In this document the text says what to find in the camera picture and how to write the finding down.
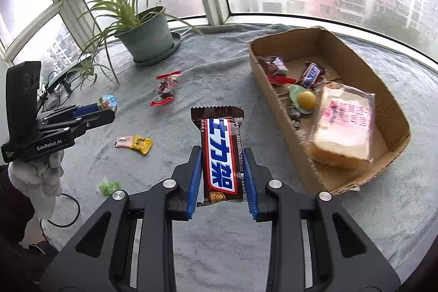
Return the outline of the left hand white glove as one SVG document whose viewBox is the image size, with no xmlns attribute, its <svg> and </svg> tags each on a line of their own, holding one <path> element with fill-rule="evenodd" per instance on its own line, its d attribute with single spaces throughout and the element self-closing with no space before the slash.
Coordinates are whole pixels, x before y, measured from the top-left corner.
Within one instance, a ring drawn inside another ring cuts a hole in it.
<svg viewBox="0 0 438 292">
<path fill-rule="evenodd" d="M 17 159 L 9 163 L 11 184 L 30 202 L 40 219 L 53 216 L 56 198 L 62 195 L 61 177 L 64 175 L 62 160 L 65 151 L 57 151 L 35 161 Z"/>
</svg>

